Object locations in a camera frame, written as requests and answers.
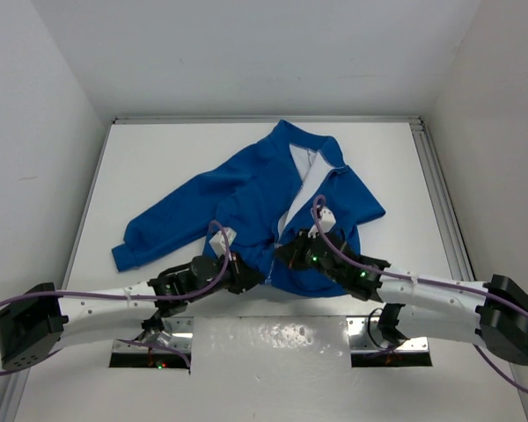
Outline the blue zip-up jacket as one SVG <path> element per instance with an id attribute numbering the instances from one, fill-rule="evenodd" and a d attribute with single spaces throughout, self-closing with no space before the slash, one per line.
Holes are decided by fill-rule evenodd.
<path id="1" fill-rule="evenodd" d="M 345 163 L 339 143 L 281 120 L 260 141 L 201 173 L 131 220 L 112 250 L 120 272 L 158 260 L 206 236 L 216 220 L 236 233 L 231 250 L 266 284 L 307 297 L 343 295 L 313 270 L 293 271 L 275 250 L 313 225 L 312 202 L 324 195 L 334 231 L 360 251 L 358 226 L 385 215 L 369 188 Z"/>

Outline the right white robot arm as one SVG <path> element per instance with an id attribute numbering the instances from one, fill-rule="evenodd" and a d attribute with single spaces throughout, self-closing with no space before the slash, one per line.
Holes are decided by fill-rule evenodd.
<path id="1" fill-rule="evenodd" d="M 319 273 L 358 300 L 382 303 L 376 328 L 385 345 L 417 337 L 447 339 L 528 366 L 528 294 L 507 276 L 415 278 L 383 259 L 354 253 L 334 233 L 310 235 L 305 229 L 275 255 L 291 271 Z"/>

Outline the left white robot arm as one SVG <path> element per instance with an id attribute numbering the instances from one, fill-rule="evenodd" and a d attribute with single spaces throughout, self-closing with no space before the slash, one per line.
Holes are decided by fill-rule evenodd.
<path id="1" fill-rule="evenodd" d="M 152 343 L 165 319 L 225 290 L 239 295 L 260 284 L 262 273 L 237 253 L 197 256 L 134 285 L 96 292 L 58 290 L 41 283 L 0 304 L 0 358 L 14 373 L 63 348 L 117 339 Z"/>

